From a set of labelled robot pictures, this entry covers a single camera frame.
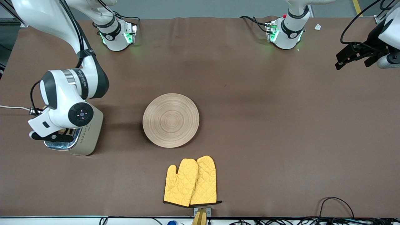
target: brown tabletop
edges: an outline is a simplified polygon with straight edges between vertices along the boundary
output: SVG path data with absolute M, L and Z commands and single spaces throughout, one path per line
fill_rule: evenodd
M 82 21 L 110 80 L 103 98 L 89 100 L 104 113 L 97 149 L 47 149 L 28 137 L 26 111 L 1 108 L 0 215 L 191 215 L 163 204 L 166 170 L 210 155 L 224 201 L 213 216 L 316 215 L 320 199 L 336 196 L 356 217 L 398 217 L 400 70 L 359 61 L 337 71 L 349 21 L 312 18 L 302 41 L 280 50 L 243 19 L 143 20 L 139 45 L 121 52 Z M 374 26 L 361 18 L 345 40 L 364 41 Z M 66 42 L 21 29 L 0 103 L 29 107 L 34 82 L 75 64 Z M 176 149 L 152 144 L 141 125 L 146 106 L 170 92 L 200 112 L 196 136 Z M 38 88 L 35 99 L 43 105 Z M 349 216 L 334 201 L 325 206 L 325 216 Z

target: oven mitt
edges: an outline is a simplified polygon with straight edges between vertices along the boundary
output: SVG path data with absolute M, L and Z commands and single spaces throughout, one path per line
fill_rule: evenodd
M 206 155 L 197 159 L 198 178 L 194 194 L 190 200 L 190 207 L 215 205 L 217 201 L 217 177 L 214 160 Z
M 164 203 L 189 207 L 197 176 L 198 165 L 194 159 L 183 159 L 178 173 L 176 166 L 171 165 L 165 181 Z

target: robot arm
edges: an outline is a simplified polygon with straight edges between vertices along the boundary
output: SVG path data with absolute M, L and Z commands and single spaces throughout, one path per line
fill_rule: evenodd
M 365 42 L 351 42 L 336 54 L 336 69 L 366 57 L 366 67 L 374 63 L 381 69 L 400 67 L 400 3 L 386 14 L 384 21 L 369 33 Z
M 285 0 L 289 4 L 286 17 L 280 17 L 267 25 L 267 39 L 281 49 L 291 49 L 303 34 L 303 28 L 310 18 L 308 5 L 329 4 L 335 0 Z
M 115 17 L 108 6 L 116 2 L 117 0 L 67 0 L 70 7 L 81 11 L 94 22 L 100 31 L 103 43 L 110 50 L 121 51 L 133 43 L 137 27 Z
M 87 125 L 93 118 L 93 108 L 85 99 L 103 97 L 109 83 L 81 27 L 70 18 L 62 0 L 12 0 L 12 3 L 29 25 L 63 39 L 78 58 L 83 58 L 82 69 L 50 70 L 43 75 L 40 92 L 47 108 L 29 120 L 29 125 L 40 137 Z

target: white cable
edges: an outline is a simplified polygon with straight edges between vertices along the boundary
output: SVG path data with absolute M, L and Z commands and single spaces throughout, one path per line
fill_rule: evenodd
M 0 108 L 17 108 L 17 109 L 25 109 L 27 111 L 30 111 L 30 109 L 25 108 L 25 107 L 20 107 L 20 106 L 4 106 L 4 105 L 0 105 Z

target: round wooden plate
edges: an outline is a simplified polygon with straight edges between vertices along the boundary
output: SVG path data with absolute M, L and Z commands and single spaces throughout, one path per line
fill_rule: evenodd
M 143 129 L 154 144 L 176 148 L 186 144 L 199 127 L 199 112 L 190 98 L 164 94 L 154 99 L 143 115 Z

